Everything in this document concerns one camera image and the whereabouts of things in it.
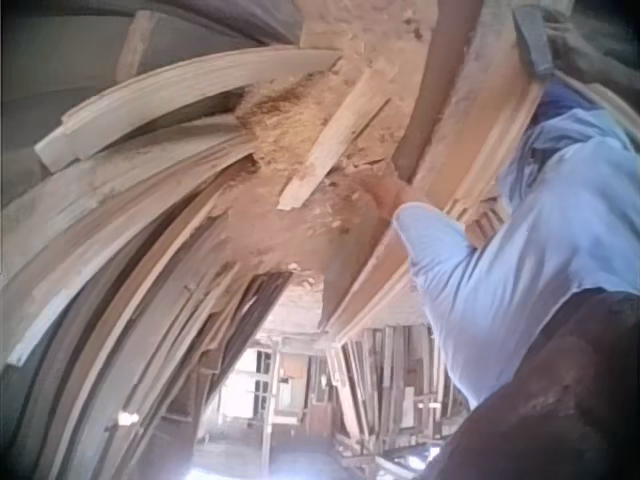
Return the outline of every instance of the sawdust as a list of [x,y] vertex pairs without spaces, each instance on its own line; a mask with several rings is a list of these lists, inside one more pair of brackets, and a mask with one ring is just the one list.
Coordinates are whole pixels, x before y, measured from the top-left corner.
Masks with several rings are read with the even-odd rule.
[[310,276],[322,276],[326,305],[326,289],[335,304],[366,261],[383,223],[370,199],[344,174],[330,174],[300,209],[277,210],[278,197],[374,64],[388,73],[381,88],[390,100],[335,169],[390,159],[411,116],[437,7],[436,0],[299,0],[298,5],[304,18],[301,46],[337,49],[341,59],[328,72],[248,89],[235,115],[256,135],[260,171],[243,178],[242,188],[232,189],[221,204],[229,208],[229,235],[238,258],[259,261],[263,269],[296,264]]

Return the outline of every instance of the wood pile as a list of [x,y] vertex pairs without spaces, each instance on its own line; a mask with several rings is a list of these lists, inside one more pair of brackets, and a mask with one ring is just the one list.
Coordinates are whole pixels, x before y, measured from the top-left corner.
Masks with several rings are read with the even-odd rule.
[[[217,164],[219,170],[248,153],[250,137],[246,145],[240,144],[230,160],[218,155],[226,154],[224,148],[208,150],[200,157]],[[189,163],[183,163],[178,178],[190,185],[189,170],[185,170]],[[169,167],[143,181],[145,188],[132,187],[116,194],[60,235],[76,252],[100,233],[100,227],[121,226],[119,237],[107,236],[109,242],[96,243],[92,250],[95,256],[105,257],[102,264],[79,257],[67,267],[76,276],[81,269],[96,268],[97,272],[79,282],[79,293],[69,294],[69,306],[61,307],[63,313],[57,319],[52,315],[52,326],[43,327],[49,330],[45,347],[32,353],[40,358],[21,412],[15,412],[20,420],[10,447],[16,472],[35,478],[124,475],[171,402],[181,389],[190,388],[184,386],[191,385],[187,379],[194,376],[199,407],[193,408],[192,416],[199,415],[290,275],[256,276],[255,267],[240,265],[227,251],[224,216],[210,216],[221,189],[242,168],[241,164],[229,167],[199,193],[185,187],[175,197],[177,202],[165,206],[166,213],[148,207],[140,210],[135,218],[136,225],[142,226],[129,227],[128,205],[144,206],[149,197],[157,204],[160,199],[153,195],[155,191],[167,197],[171,190],[163,187],[175,190],[176,182],[169,174],[176,172]],[[194,185],[198,187],[211,176],[200,175]],[[90,224],[94,226],[76,230],[77,224],[86,221],[95,222]],[[76,232],[87,234],[78,237]],[[123,236],[124,245],[113,247]],[[44,252],[57,241],[58,237]],[[27,266],[41,265],[38,271],[44,275],[38,279],[47,278],[45,267],[60,268],[55,258],[64,259],[39,263],[40,255]],[[68,277],[53,278],[61,286]],[[18,317],[5,314],[4,319],[8,318]],[[132,416],[135,421],[127,420]]]
[[21,477],[148,477],[167,435],[188,465],[203,405],[291,275],[234,258],[212,216],[253,136],[230,115],[149,122],[338,54],[252,48],[136,76],[165,20],[136,15],[120,83],[62,116],[35,147],[53,174],[2,211],[0,447]]
[[427,327],[366,329],[327,359],[345,427],[336,436],[343,465],[364,474],[376,457],[428,450],[448,433],[455,387]]

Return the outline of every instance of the wooden plank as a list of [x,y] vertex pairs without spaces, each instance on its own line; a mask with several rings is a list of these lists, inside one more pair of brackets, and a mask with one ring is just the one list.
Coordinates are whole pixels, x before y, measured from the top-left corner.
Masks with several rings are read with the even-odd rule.
[[[464,220],[511,158],[542,94],[519,60],[512,8],[485,0],[467,59],[413,180],[426,198]],[[570,11],[571,0],[554,6]],[[389,229],[329,322],[343,343],[408,285],[407,257]]]
[[119,288],[119,280],[132,264],[137,263],[140,247],[155,229],[149,225],[120,250],[80,291],[69,311],[60,319],[50,348],[34,380],[34,392],[29,396],[18,435],[11,450],[15,468],[25,477],[33,474],[38,454],[46,437],[50,415],[56,407],[56,393],[63,385],[69,367],[77,360],[77,345],[86,340],[109,300]]
[[351,142],[389,99],[381,71],[367,69],[314,144],[309,158],[280,195],[278,209],[300,208]]
[[429,329],[427,326],[420,327],[420,354],[422,356],[422,395],[425,397],[423,400],[421,425],[423,431],[427,433],[428,437],[433,436],[433,423],[431,422],[431,412],[429,409],[428,396],[431,394],[431,367],[432,361],[432,348]]
[[50,150],[49,137],[35,149],[45,165],[57,171],[75,157],[87,159],[136,127],[182,106],[251,83],[324,70],[337,58],[327,50],[278,46],[170,65],[112,87],[63,115],[60,128],[73,156]]
[[332,381],[338,391],[338,400],[340,401],[344,426],[351,439],[354,442],[359,443],[362,438],[362,432],[358,423],[356,407],[353,403],[353,396],[348,388],[349,379],[346,378],[346,371],[343,371],[340,368],[340,354],[340,347],[327,350],[327,358],[329,359],[329,365],[331,366]]
[[349,382],[349,389],[355,400],[355,407],[357,409],[358,418],[360,419],[360,425],[362,426],[363,438],[365,441],[369,438],[369,422],[367,416],[367,405],[365,402],[364,386],[362,385],[362,376],[360,374],[360,368],[358,365],[357,352],[355,351],[355,345],[353,342],[348,342],[346,345],[347,355],[342,354],[344,360],[344,368],[351,372],[351,378],[353,379],[353,388]]
[[108,199],[240,133],[232,115],[205,118],[134,138],[47,178],[2,211],[3,285]]
[[362,348],[364,352],[364,366],[366,388],[370,393],[372,403],[372,427],[375,435],[380,433],[380,383],[378,382],[378,369],[375,359],[375,339],[372,330],[365,330],[362,336]]
[[150,10],[136,12],[116,64],[116,82],[124,82],[138,74],[140,61],[147,49],[151,30],[157,18],[158,14]]
[[394,327],[393,342],[393,382],[391,386],[391,426],[387,439],[387,448],[394,448],[396,437],[402,424],[402,406],[405,394],[405,358],[406,358],[406,327]]
[[277,396],[279,390],[280,363],[282,354],[276,346],[272,352],[273,362],[269,372],[269,396],[267,397],[267,408],[264,416],[264,426],[262,428],[262,452],[261,471],[263,478],[269,478],[269,467],[271,465],[271,434],[273,432],[273,417],[276,411]]
[[20,365],[82,286],[133,236],[198,185],[248,155],[240,134],[105,202],[56,237],[2,290],[2,365]]
[[384,361],[382,367],[382,412],[380,417],[380,438],[385,439],[389,435],[391,422],[391,374],[393,368],[393,327],[384,329]]

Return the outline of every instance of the raw wood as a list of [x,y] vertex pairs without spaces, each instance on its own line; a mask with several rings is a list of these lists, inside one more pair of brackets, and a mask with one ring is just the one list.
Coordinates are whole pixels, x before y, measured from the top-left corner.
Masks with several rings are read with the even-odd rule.
[[396,437],[402,424],[402,406],[405,394],[405,357],[406,357],[406,328],[394,327],[393,342],[393,381],[391,386],[391,425],[387,448],[394,448]]
[[351,371],[353,378],[353,388],[350,388],[351,394],[355,400],[355,406],[360,419],[360,425],[362,426],[363,438],[368,440],[369,438],[369,421],[367,417],[367,404],[365,402],[365,391],[362,385],[362,376],[360,374],[360,368],[358,366],[358,357],[355,350],[354,342],[348,342],[347,345],[348,355],[341,355],[340,362],[344,361],[345,371]]
[[73,296],[127,241],[252,149],[251,138],[239,134],[112,198],[50,242],[2,291],[2,364],[24,362]]
[[367,329],[362,337],[362,348],[364,351],[364,366],[367,374],[367,390],[370,391],[371,402],[373,405],[373,431],[376,435],[380,432],[380,383],[378,382],[378,369],[375,360],[375,339],[373,331]]
[[[134,77],[68,111],[60,127],[66,148],[50,149],[50,139],[45,137],[35,149],[49,169],[57,171],[75,157],[86,159],[136,127],[182,106],[251,83],[324,70],[337,58],[336,52],[327,50],[278,46],[170,65]],[[53,135],[59,137],[59,131]]]
[[391,370],[393,368],[393,327],[384,329],[384,361],[382,366],[382,411],[380,417],[380,438],[385,439],[389,435],[391,422]]
[[83,342],[86,330],[98,320],[113,297],[116,279],[127,264],[135,262],[137,251],[147,240],[154,224],[146,227],[122,250],[120,250],[80,291],[69,311],[61,318],[50,348],[47,349],[42,366],[34,380],[34,392],[30,395],[20,424],[18,435],[12,446],[12,462],[26,477],[32,475],[40,447],[45,439],[49,418],[56,404],[56,392],[62,384],[64,374],[73,363],[76,345]]
[[356,413],[356,407],[353,403],[353,397],[348,389],[349,379],[346,378],[346,372],[343,372],[339,366],[340,347],[331,348],[327,350],[327,360],[331,367],[332,382],[338,391],[338,399],[340,400],[340,406],[342,410],[342,419],[344,426],[347,429],[347,433],[351,439],[359,443],[362,437],[360,426],[358,424],[358,417]]
[[351,142],[389,99],[385,78],[368,69],[324,128],[309,158],[280,195],[278,209],[299,208],[309,198]]
[[422,356],[422,395],[425,397],[422,407],[422,428],[427,436],[433,436],[433,424],[431,423],[431,413],[428,406],[427,397],[431,394],[431,367],[432,367],[432,348],[429,329],[426,326],[420,329],[420,354]]
[[237,168],[231,168],[224,172],[185,209],[145,255],[105,311],[69,376],[40,460],[40,471],[55,475],[78,415],[121,332],[171,258],[205,220],[217,193],[236,171]]
[[205,118],[134,138],[47,178],[2,211],[3,284],[107,199],[239,134],[232,115]]
[[150,10],[139,10],[133,17],[116,65],[116,82],[124,82],[138,74],[157,17],[158,14]]
[[[413,181],[436,207],[458,219],[470,213],[511,158],[542,94],[542,85],[519,60],[511,12],[520,3],[485,0],[467,60]],[[554,6],[569,12],[572,3]],[[407,287],[408,273],[404,247],[389,229],[330,320],[332,339],[343,343],[363,328]]]

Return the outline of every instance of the light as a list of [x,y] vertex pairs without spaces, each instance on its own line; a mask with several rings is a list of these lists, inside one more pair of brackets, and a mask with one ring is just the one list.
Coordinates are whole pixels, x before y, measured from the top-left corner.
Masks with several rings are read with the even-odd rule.
[[221,477],[214,473],[209,473],[199,468],[192,468],[189,470],[185,480],[234,480],[229,477]]
[[140,420],[140,417],[137,413],[118,412],[118,425],[121,427],[128,427],[134,423],[138,423],[138,420]]
[[417,457],[407,457],[407,462],[409,463],[409,466],[414,470],[424,470],[425,468],[427,468],[427,464]]
[[427,463],[436,458],[436,455],[440,453],[440,447],[431,447],[429,449],[429,458],[427,458]]

